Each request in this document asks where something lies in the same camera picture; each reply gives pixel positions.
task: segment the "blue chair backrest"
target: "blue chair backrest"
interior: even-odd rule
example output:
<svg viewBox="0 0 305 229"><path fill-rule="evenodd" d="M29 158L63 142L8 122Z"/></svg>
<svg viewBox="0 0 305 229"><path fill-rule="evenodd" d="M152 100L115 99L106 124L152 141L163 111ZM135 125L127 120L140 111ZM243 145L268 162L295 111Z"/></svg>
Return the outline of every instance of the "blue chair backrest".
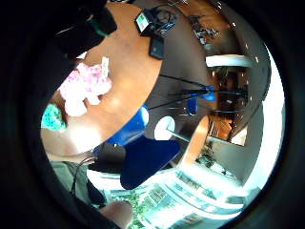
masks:
<svg viewBox="0 0 305 229"><path fill-rule="evenodd" d="M208 89L214 90L214 86L210 85L210 86L208 86ZM204 98L204 99L206 99L208 101L212 101L212 102L216 101L215 92L209 92L208 94L203 94L200 97Z"/></svg>
<svg viewBox="0 0 305 229"><path fill-rule="evenodd" d="M193 97L188 100L187 103L187 113L188 115L196 115L198 111L197 98Z"/></svg>
<svg viewBox="0 0 305 229"><path fill-rule="evenodd" d="M175 140L152 140L143 135L125 146L121 185L131 190L167 165L180 151Z"/></svg>
<svg viewBox="0 0 305 229"><path fill-rule="evenodd" d="M149 112L147 106L144 105L137 111L132 119L109 138L107 142L124 146L141 137L144 134L148 122Z"/></svg>

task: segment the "pink stuffed toy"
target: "pink stuffed toy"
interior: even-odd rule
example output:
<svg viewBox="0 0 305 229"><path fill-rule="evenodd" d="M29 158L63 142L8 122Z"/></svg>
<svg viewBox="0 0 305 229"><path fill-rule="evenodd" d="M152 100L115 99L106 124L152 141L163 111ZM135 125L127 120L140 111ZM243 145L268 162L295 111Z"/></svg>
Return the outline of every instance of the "pink stuffed toy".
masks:
<svg viewBox="0 0 305 229"><path fill-rule="evenodd" d="M92 105L98 105L98 98L106 94L112 87L112 81L108 78L109 59L103 57L101 65L87 66L80 63L76 70L72 71L59 87L62 97L66 100L65 110L70 116L83 115L87 108L83 102L88 99Z"/></svg>

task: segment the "person's arm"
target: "person's arm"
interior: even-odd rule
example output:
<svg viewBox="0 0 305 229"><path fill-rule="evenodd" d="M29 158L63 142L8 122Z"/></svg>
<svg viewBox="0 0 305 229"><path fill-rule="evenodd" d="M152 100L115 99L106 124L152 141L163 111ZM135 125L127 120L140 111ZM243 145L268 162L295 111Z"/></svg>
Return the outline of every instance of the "person's arm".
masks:
<svg viewBox="0 0 305 229"><path fill-rule="evenodd" d="M80 163L83 159L91 157L96 158L96 155L94 155L92 152L86 152L83 154L73 155L73 156L60 156L55 155L51 153L47 153L48 159L52 161L69 161L74 163Z"/></svg>

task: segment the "person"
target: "person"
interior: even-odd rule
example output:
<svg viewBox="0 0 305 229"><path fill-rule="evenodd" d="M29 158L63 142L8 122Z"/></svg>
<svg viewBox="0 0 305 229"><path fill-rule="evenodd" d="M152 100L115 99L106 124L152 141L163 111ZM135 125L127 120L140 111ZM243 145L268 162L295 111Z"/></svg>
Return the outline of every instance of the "person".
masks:
<svg viewBox="0 0 305 229"><path fill-rule="evenodd" d="M51 167L67 191L93 206L102 216L113 222L116 228L129 226L133 218L132 205L124 200L105 204L104 197L88 179L88 165L94 163L96 159L92 152L72 156L47 153L47 156Z"/></svg>

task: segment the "wooden table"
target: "wooden table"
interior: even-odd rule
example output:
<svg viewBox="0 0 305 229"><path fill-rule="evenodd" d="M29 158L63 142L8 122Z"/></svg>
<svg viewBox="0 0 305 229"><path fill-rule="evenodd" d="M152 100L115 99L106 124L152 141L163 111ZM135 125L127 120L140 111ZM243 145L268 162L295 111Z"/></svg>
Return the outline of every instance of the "wooden table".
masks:
<svg viewBox="0 0 305 229"><path fill-rule="evenodd" d="M192 138L185 151L184 156L179 161L178 167L185 167L192 165L199 157L204 142L206 141L209 131L209 118L204 116L198 123Z"/></svg>
<svg viewBox="0 0 305 229"><path fill-rule="evenodd" d="M100 64L102 56L107 56L112 88L97 106L85 100L88 110L84 115L71 117L64 113L68 126L64 133L42 129L41 137L47 153L75 155L106 141L135 115L159 75L162 61L148 55L150 38L140 36L133 22L140 9L122 3L108 3L107 8L118 29L99 46L89 50L84 63ZM58 91L51 102L64 112L64 100Z"/></svg>

